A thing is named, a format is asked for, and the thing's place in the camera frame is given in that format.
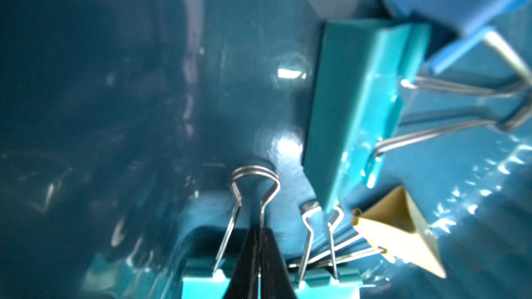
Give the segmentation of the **yellow clip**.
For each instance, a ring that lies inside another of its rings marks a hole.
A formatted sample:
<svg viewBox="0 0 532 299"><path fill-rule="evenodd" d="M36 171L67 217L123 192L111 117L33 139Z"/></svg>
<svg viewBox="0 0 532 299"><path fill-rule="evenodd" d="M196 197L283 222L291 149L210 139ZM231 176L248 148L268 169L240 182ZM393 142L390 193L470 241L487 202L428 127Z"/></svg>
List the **yellow clip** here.
<svg viewBox="0 0 532 299"><path fill-rule="evenodd" d="M337 202L326 225L328 249L313 255L314 229L310 219L321 211L316 201L301 206L301 219L308 235L302 257L288 263L288 269L297 272L297 282L303 281L308 267L330 268L332 276L339 278L339 265L377 255L390 263L400 259L439 278L447 278L437 239L406 187L394 188L366 211L354 209L351 226L355 234L338 244L334 234L346 214Z"/></svg>

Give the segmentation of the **teal clip being gripped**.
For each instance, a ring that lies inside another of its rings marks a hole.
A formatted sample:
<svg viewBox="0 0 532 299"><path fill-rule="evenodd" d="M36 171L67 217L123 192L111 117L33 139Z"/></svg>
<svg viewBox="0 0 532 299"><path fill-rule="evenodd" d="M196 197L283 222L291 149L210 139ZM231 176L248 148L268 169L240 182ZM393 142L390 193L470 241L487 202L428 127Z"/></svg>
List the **teal clip being gripped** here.
<svg viewBox="0 0 532 299"><path fill-rule="evenodd" d="M227 249L231 234L234 231L239 212L242 208L242 195L238 189L238 180L245 177L263 177L272 181L271 188L263 195L260 200L260 237L261 231L265 228L265 210L267 205L275 198L281 189L281 181L277 173L263 166L242 166L234 170L231 174L231 193L235 198L235 204L231 212L231 217L224 236L221 240L220 247L216 254L214 263L208 267L205 259L192 259L186 263L184 271L184 288L182 290L183 298L221 298L226 292L231 277L227 277L220 265L224 261L224 253ZM259 283L260 283L260 265L259 265Z"/></svg>

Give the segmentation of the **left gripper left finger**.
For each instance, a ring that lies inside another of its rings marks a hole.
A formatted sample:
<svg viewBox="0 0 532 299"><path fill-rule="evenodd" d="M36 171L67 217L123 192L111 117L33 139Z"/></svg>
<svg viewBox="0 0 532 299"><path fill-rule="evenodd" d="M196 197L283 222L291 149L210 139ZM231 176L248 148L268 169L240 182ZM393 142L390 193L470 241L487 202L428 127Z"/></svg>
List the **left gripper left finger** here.
<svg viewBox="0 0 532 299"><path fill-rule="evenodd" d="M257 299L259 297L260 230L250 229L242 245L224 299Z"/></svg>

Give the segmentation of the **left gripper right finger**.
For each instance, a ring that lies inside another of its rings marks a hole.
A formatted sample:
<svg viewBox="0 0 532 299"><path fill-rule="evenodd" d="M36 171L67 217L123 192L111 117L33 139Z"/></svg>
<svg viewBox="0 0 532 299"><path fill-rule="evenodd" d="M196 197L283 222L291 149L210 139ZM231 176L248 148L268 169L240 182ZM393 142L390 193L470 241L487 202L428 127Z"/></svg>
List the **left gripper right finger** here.
<svg viewBox="0 0 532 299"><path fill-rule="evenodd" d="M264 228L260 237L260 297L296 299L297 296L281 255L274 232Z"/></svg>

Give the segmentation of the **teal clip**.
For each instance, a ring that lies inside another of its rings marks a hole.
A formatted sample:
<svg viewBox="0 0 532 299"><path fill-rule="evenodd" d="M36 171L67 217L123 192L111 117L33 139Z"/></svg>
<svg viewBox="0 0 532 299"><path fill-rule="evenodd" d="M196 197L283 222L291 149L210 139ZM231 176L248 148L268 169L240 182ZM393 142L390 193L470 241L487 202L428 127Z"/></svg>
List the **teal clip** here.
<svg viewBox="0 0 532 299"><path fill-rule="evenodd" d="M531 99L501 120L474 119L405 135L400 88L505 98L531 90L531 68L496 31L484 41L515 71L496 89L418 75L431 40L423 22L332 19L326 22L314 86L303 171L321 209L331 212L357 185L378 180L385 152L481 126L510 132L531 117Z"/></svg>
<svg viewBox="0 0 532 299"><path fill-rule="evenodd" d="M342 207L336 205L333 208L332 217L326 226L328 248L318 253L312 252L314 228L311 219L321 213L322 208L318 201L313 200L302 204L300 211L301 220L306 228L303 253L299 260L288 263L288 269L295 273L293 283L297 297L360 298L363 282L359 271L341 267L341 264L352 261L355 254L337 255L341 250L362 239L355 233L339 244L335 243L334 232L344 218Z"/></svg>

